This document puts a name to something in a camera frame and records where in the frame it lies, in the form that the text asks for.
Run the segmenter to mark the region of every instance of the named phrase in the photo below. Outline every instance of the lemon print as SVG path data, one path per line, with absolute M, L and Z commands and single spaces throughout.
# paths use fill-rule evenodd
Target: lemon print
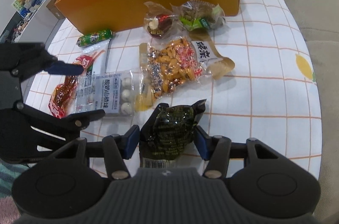
M 311 66 L 309 65 L 308 61 L 305 60 L 301 55 L 296 54 L 296 63 L 300 70 L 300 72 L 311 81 L 315 82 L 316 78 L 314 72 L 312 71 Z

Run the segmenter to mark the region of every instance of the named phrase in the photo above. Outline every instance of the table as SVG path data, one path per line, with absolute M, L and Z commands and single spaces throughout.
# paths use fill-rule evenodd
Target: table
M 16 37 L 14 42 L 42 42 L 46 43 L 55 25 L 59 21 L 54 14 L 47 9 L 47 4 L 51 0 L 44 0 L 33 14 L 33 17 L 28 22 L 27 26 L 21 32 L 21 35 Z
M 235 69 L 219 81 L 182 86 L 159 102 L 174 106 L 207 99 L 199 125 L 209 135 L 242 143 L 255 137 L 318 178 L 322 146 L 318 89 L 307 46 L 284 0 L 241 0 L 239 14 L 225 19 L 226 24 L 210 36 L 219 53 L 235 62 Z M 76 46 L 80 35 L 66 20 L 48 51 L 71 63 L 81 54 Z M 118 32 L 110 42 L 106 72 L 138 71 L 142 42 L 156 44 L 143 28 Z M 50 95 L 61 81 L 62 76 L 36 75 L 26 103 L 50 113 Z M 152 111 L 124 120 L 104 118 L 81 135 L 91 142 L 124 134 L 132 124 L 142 126 Z M 126 165 L 134 175 L 138 149 Z M 194 166 L 202 173 L 206 163 L 189 144 L 178 165 Z M 90 166 L 106 175 L 103 159 L 91 159 Z M 231 160 L 227 175 L 242 167 L 242 160 Z

